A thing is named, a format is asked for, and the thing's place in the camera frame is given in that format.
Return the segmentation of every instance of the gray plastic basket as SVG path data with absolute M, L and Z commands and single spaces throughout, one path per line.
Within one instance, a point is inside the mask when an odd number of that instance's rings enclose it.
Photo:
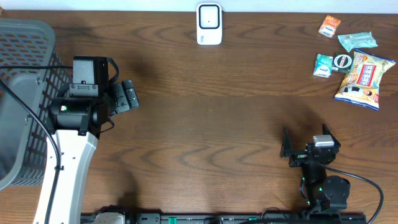
M 46 23 L 0 19 L 0 66 L 62 65 L 54 47 L 55 33 Z M 0 69 L 0 78 L 42 121 L 61 86 L 72 80 L 66 69 Z M 0 128 L 0 190 L 9 184 L 41 184 L 47 156 L 46 135 L 2 89 Z

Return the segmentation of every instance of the wall outlet device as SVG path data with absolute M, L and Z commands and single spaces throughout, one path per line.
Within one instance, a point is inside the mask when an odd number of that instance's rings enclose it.
M 221 6 L 201 3 L 197 7 L 197 41 L 200 45 L 217 45 L 223 37 Z

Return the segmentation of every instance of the wooden table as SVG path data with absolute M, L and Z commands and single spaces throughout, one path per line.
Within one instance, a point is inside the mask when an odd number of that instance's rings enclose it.
M 282 127 L 297 148 L 326 123 L 341 142 L 331 167 L 367 177 L 385 193 L 375 223 L 398 220 L 398 66 L 383 76 L 378 112 L 335 101 L 343 75 L 312 75 L 318 53 L 345 52 L 318 34 L 326 14 L 230 13 L 223 42 L 196 43 L 193 12 L 6 11 L 57 34 L 66 64 L 74 55 L 112 57 L 133 80 L 140 108 L 115 117 L 88 171 L 84 212 L 105 205 L 163 212 L 261 212 L 306 206 L 300 169 L 279 158 Z M 372 31 L 398 59 L 398 15 L 334 14 L 337 34 Z M 368 219 L 379 203 L 371 185 L 349 178 L 348 211 Z M 40 187 L 0 192 L 1 223 L 31 223 Z

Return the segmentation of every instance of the packaged snack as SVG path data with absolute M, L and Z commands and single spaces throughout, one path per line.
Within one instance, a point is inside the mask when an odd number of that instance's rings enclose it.
M 379 84 L 396 61 L 355 49 L 353 67 L 341 82 L 335 100 L 379 110 Z
M 354 48 L 377 47 L 376 40 L 372 37 L 372 32 L 339 35 L 338 40 L 347 52 Z
M 353 60 L 353 56 L 336 53 L 331 69 L 336 72 L 348 73 L 353 66 Z
M 336 18 L 326 16 L 326 19 L 323 21 L 323 24 L 321 28 L 319 28 L 318 32 L 327 37 L 333 37 L 340 22 L 341 21 Z
M 329 78 L 331 75 L 332 61 L 332 56 L 318 54 L 315 61 L 315 68 L 313 69 L 313 75 Z

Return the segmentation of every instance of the black wire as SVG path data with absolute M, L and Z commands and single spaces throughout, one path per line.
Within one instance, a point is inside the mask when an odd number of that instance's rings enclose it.
M 112 124 L 112 127 L 108 128 L 108 129 L 106 129 L 104 131 L 101 131 L 100 133 L 104 133 L 105 131 L 109 131 L 110 129 L 114 128 L 114 122 L 112 121 L 111 118 L 108 119 L 108 122 Z
M 61 154 L 58 151 L 57 144 L 54 141 L 54 138 L 51 136 L 50 131 L 45 127 L 44 123 L 39 119 L 39 117 L 12 91 L 8 86 L 0 79 L 0 85 L 4 88 L 4 90 L 13 97 L 14 100 L 17 101 L 30 115 L 31 117 L 42 127 L 47 137 L 49 137 L 52 147 L 54 148 L 55 158 L 57 162 L 57 166 L 55 167 L 54 181 L 52 182 L 52 188 L 49 198 L 49 204 L 47 205 L 47 213 L 45 214 L 45 223 L 49 222 L 52 203 L 54 200 L 55 189 L 57 188 L 58 177 L 61 169 Z
M 116 65 L 116 63 L 114 62 L 113 59 L 111 58 L 106 58 L 106 60 L 114 67 L 114 69 L 116 70 L 116 74 L 114 74 L 114 76 L 109 80 L 109 85 L 113 85 L 116 83 L 116 81 L 119 78 L 119 67 Z
M 6 65 L 6 66 L 1 66 L 0 68 L 4 69 L 54 69 L 54 68 L 73 68 L 73 66 L 68 66 L 68 65 L 54 65 L 54 66 L 28 66 L 28 65 Z
M 266 213 L 271 210 L 271 209 L 276 209 L 279 210 L 279 212 L 285 217 L 285 219 L 288 219 L 287 216 L 282 212 L 281 209 L 279 209 L 278 207 L 269 207 L 267 209 L 264 210 L 264 212 L 261 214 L 261 218 L 264 218 L 264 216 L 266 215 Z
M 336 173 L 339 173 L 339 174 L 344 174 L 344 175 L 347 175 L 347 176 L 350 176 L 350 177 L 357 178 L 359 180 L 365 181 L 366 183 L 369 183 L 369 184 L 373 185 L 375 188 L 378 189 L 378 191 L 380 193 L 380 202 L 379 202 L 379 206 L 377 206 L 377 209 L 374 212 L 372 218 L 368 221 L 368 224 L 371 224 L 376 219 L 377 215 L 380 213 L 381 207 L 383 206 L 383 202 L 384 202 L 384 194 L 383 194 L 383 191 L 381 190 L 380 186 L 378 186 L 375 182 L 373 182 L 371 180 L 368 180 L 368 179 L 366 179 L 364 177 L 361 177 L 361 176 L 358 176 L 358 175 L 355 175 L 355 174 L 350 174 L 348 172 L 344 172 L 344 171 L 341 171 L 341 170 L 338 170 L 338 169 L 327 167 L 327 166 L 325 166 L 325 165 L 323 165 L 323 164 L 321 164 L 321 163 L 319 163 L 317 161 L 315 161 L 315 162 L 318 164 L 318 166 L 321 166 L 324 169 L 327 169 L 327 170 L 330 170 L 330 171 L 333 171 L 333 172 L 336 172 Z
M 68 90 L 69 90 L 69 83 L 66 83 L 63 86 L 61 86 L 60 90 L 57 93 L 57 97 L 65 96 L 65 94 L 67 94 Z

